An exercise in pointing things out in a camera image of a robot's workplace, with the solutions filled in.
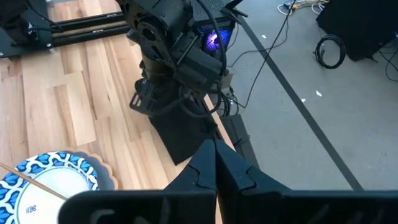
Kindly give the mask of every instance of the ceramic plate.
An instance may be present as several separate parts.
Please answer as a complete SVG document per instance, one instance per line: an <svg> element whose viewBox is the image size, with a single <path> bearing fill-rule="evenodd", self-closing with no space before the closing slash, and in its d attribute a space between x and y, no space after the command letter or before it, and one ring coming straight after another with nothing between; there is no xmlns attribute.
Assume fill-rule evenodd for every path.
<svg viewBox="0 0 398 224"><path fill-rule="evenodd" d="M50 152L21 162L16 169L66 198L98 190L97 173L82 157ZM0 224L57 223L64 201L8 173L0 181Z"/></svg>

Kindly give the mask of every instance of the wooden stick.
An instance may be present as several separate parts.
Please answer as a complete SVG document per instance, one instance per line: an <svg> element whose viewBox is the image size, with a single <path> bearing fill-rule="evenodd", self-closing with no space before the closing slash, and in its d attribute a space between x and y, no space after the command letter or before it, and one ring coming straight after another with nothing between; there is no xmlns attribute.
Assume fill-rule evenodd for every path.
<svg viewBox="0 0 398 224"><path fill-rule="evenodd" d="M40 188L42 190L45 190L46 192L48 192L48 193L50 193L50 194L52 194L54 196L57 196L60 199L68 200L66 197L56 193L55 191L53 191L49 187L46 187L44 184L41 184L39 181L36 181L36 180L26 176L25 174L19 172L18 170L15 170L15 169L13 169L13 168L11 168L11 167L9 167L9 166L1 163L1 162L0 162L0 166L3 167L4 169L8 170L9 172L12 172L13 174L17 175L18 177L28 181L29 183L35 185L36 187L38 187L38 188Z"/></svg>

